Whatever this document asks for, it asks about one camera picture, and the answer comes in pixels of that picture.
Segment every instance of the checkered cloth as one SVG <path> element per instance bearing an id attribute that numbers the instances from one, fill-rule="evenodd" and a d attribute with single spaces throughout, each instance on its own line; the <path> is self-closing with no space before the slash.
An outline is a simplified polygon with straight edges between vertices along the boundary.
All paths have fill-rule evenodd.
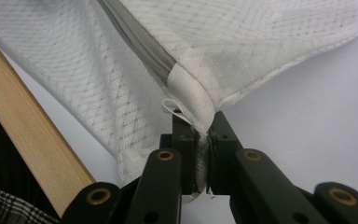
<path id="1" fill-rule="evenodd" d="M 26 201 L 0 190 L 0 224 L 49 224 L 59 220 L 45 214 Z"/>

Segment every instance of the black bracket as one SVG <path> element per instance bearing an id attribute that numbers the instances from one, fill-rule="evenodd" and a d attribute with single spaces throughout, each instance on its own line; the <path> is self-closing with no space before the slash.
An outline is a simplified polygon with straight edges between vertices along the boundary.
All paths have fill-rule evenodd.
<path id="1" fill-rule="evenodd" d="M 181 196 L 197 191 L 194 178 L 197 134 L 174 117 L 142 176 L 122 189 L 96 183 L 84 188 L 65 211 L 62 224 L 180 223 Z M 323 183 L 314 194 L 294 186 L 263 152 L 243 149 L 223 113 L 210 133 L 208 188 L 229 195 L 238 224 L 358 224 L 358 192 Z"/>

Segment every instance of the brass grommet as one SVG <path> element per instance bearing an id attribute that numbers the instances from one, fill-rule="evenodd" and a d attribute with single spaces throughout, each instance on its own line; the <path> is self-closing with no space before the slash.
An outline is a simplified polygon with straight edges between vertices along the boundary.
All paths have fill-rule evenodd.
<path id="1" fill-rule="evenodd" d="M 260 161 L 261 160 L 261 155 L 260 153 L 256 152 L 256 151 L 250 151 L 250 150 L 246 150 L 243 153 L 243 156 L 248 159 L 249 161 Z"/>
<path id="2" fill-rule="evenodd" d="M 354 206 L 357 204 L 357 199 L 345 189 L 333 188 L 328 190 L 328 194 L 339 203 L 346 204 L 348 206 Z"/>
<path id="3" fill-rule="evenodd" d="M 105 203 L 112 196 L 109 189 L 99 188 L 92 190 L 87 195 L 87 202 L 92 205 Z"/>
<path id="4" fill-rule="evenodd" d="M 161 161 L 170 161 L 173 158 L 173 153 L 170 151 L 161 151 L 157 155 L 157 158 Z"/>

